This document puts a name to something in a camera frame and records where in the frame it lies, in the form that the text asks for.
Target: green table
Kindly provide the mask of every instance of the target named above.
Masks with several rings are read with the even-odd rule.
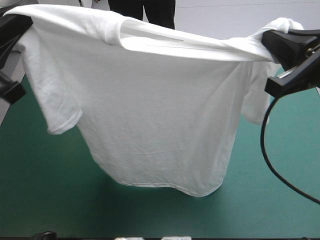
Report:
[[[171,188],[114,182],[75,127],[49,135],[28,81],[0,127],[0,236],[316,238],[320,206],[267,168],[260,126],[240,121],[224,183],[197,198]],[[320,98],[289,95],[271,113],[266,148],[278,171],[320,198]]]

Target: person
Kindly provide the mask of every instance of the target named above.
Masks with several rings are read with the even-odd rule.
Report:
[[[176,0],[108,0],[108,3],[111,11],[139,20],[145,10],[149,23],[175,29]]]

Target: t-shirt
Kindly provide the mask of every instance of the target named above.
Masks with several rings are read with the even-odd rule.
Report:
[[[262,33],[302,29],[278,18],[248,37],[218,40],[83,7],[6,14],[34,22],[18,49],[49,133],[77,125],[120,184],[197,197],[222,184],[241,112],[260,124],[269,105],[266,79],[280,65]]]

